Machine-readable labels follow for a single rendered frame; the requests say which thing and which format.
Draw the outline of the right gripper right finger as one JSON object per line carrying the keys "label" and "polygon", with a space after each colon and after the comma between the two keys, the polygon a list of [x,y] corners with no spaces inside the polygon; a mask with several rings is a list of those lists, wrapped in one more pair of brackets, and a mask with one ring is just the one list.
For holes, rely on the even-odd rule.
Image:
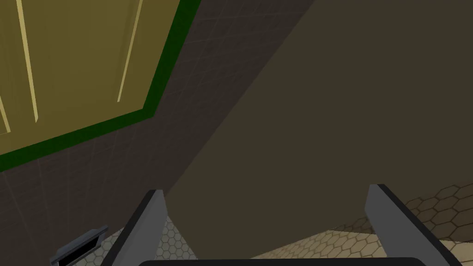
{"label": "right gripper right finger", "polygon": [[365,213],[389,266],[462,266],[384,184],[371,184]]}

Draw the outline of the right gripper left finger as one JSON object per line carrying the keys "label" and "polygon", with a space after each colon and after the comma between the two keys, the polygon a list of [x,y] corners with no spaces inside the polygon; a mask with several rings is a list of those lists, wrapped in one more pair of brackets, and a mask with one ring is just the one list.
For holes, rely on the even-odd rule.
{"label": "right gripper left finger", "polygon": [[154,260],[166,221],[163,191],[147,191],[101,266],[140,266]]}

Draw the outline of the grey wall vent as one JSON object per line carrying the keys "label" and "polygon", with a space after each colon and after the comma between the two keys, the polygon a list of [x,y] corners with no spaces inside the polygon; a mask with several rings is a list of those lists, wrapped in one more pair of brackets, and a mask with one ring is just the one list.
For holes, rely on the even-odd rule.
{"label": "grey wall vent", "polygon": [[93,253],[104,240],[108,226],[92,229],[57,250],[50,259],[50,266],[73,266],[87,255]]}

